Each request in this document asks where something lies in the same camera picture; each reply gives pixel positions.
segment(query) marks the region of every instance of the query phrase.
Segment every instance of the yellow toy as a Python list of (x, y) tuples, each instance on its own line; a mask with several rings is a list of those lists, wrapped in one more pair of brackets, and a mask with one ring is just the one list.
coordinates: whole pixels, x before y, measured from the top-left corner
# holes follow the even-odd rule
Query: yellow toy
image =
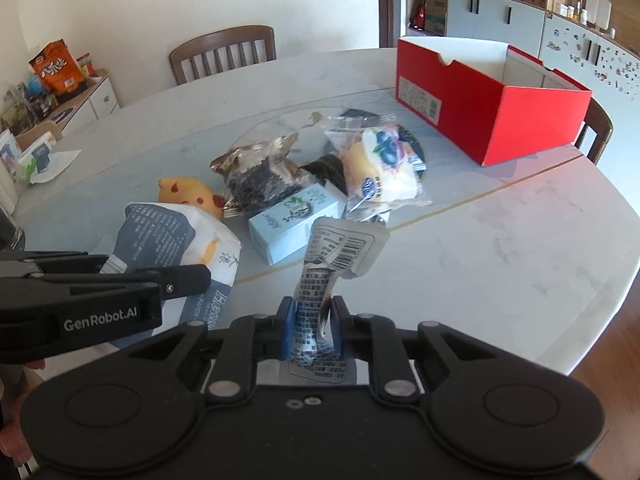
[(165, 204), (191, 204), (198, 206), (218, 220), (222, 218), (222, 208), (226, 199), (196, 178), (185, 176), (163, 178), (158, 182), (160, 193), (158, 202)]

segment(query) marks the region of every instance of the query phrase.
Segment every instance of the cardboard box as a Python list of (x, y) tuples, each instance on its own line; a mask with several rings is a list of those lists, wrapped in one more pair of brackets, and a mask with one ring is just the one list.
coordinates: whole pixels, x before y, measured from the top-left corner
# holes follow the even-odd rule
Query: cardboard box
[(309, 242), (311, 226), (321, 216), (341, 218), (346, 197), (333, 186), (313, 184), (249, 219), (254, 247), (269, 265)]
[(396, 98), (482, 166), (574, 142), (591, 91), (498, 41), (401, 38)]
[(424, 0), (424, 30), (445, 34), (447, 0)]
[(23, 132), (16, 136), (15, 140), (23, 150), (26, 150), (41, 136), (49, 132), (53, 134), (53, 137), (56, 140), (62, 140), (62, 133), (60, 132), (60, 128), (53, 121), (43, 121), (41, 123), (38, 123), (31, 130), (27, 130), (26, 132)]

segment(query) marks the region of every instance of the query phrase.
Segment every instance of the chair backrest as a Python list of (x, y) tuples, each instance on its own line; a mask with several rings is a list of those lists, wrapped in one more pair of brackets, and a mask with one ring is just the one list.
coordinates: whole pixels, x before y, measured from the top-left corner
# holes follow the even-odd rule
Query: chair backrest
[(175, 81), (178, 85), (187, 82), (187, 78), (184, 75), (182, 68), (182, 62), (189, 60), (191, 70), (193, 71), (194, 79), (200, 79), (200, 73), (196, 65), (196, 58), (202, 57), (202, 65), (204, 67), (205, 75), (211, 75), (211, 66), (209, 59), (207, 58), (207, 52), (213, 52), (213, 59), (215, 63), (216, 74), (223, 72), (222, 61), (218, 50), (224, 48), (226, 50), (226, 59), (229, 65), (229, 69), (232, 70), (236, 67), (234, 62), (234, 56), (231, 47), (238, 46), (239, 59), (241, 66), (247, 66), (246, 53), (244, 51), (243, 44), (249, 43), (251, 46), (252, 63), (257, 64), (258, 49), (256, 46), (257, 41), (264, 41), (264, 50), (267, 55), (267, 61), (273, 61), (276, 59), (276, 44), (275, 34), (271, 27), (265, 25), (244, 25), (242, 27), (226, 28), (225, 30), (219, 30), (210, 34), (205, 34), (199, 38), (194, 38), (181, 46), (175, 48), (171, 54), (169, 54), (169, 63), (171, 64), (171, 70), (174, 72)]
[(591, 145), (587, 158), (597, 164), (607, 147), (607, 143), (613, 133), (613, 124), (607, 113), (602, 109), (595, 99), (591, 99), (589, 108), (587, 108), (587, 114), (584, 117), (584, 126), (578, 134), (578, 138), (575, 141), (575, 147), (580, 148), (584, 142), (584, 137), (587, 134), (587, 130), (591, 128), (596, 134), (596, 138)]

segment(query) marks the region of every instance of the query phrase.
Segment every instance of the marble tabletop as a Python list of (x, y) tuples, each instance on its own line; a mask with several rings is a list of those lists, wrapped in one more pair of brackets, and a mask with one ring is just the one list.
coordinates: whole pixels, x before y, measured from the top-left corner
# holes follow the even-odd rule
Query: marble tabletop
[[(394, 115), (426, 151), (433, 203), (393, 212), (391, 238), (371, 271), (338, 282), (334, 293), (353, 313), (388, 316), (402, 328), (436, 319), (569, 373), (638, 272), (640, 219), (572, 146), (480, 168), (395, 101), (395, 60), (394, 49), (359, 50), (241, 68), (150, 96), (66, 137), (57, 149), (82, 149), (78, 159), (18, 203), (28, 249), (109, 253), (124, 206), (155, 200), (162, 177), (194, 176), (222, 191), (209, 162), (233, 144), (299, 131), (292, 158), (308, 162), (327, 149), (311, 116), (347, 108)], [(269, 267), (246, 220), (225, 222), (242, 252), (220, 328), (275, 312), (303, 256)], [(59, 356), (44, 376), (97, 355)]]

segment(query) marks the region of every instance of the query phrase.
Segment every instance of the open shoe box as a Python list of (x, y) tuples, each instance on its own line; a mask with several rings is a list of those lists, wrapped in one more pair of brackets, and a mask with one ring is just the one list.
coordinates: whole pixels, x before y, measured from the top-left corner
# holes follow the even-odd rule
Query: open shoe box
[(498, 41), (401, 38), (396, 98), (482, 166), (575, 140), (591, 91)]

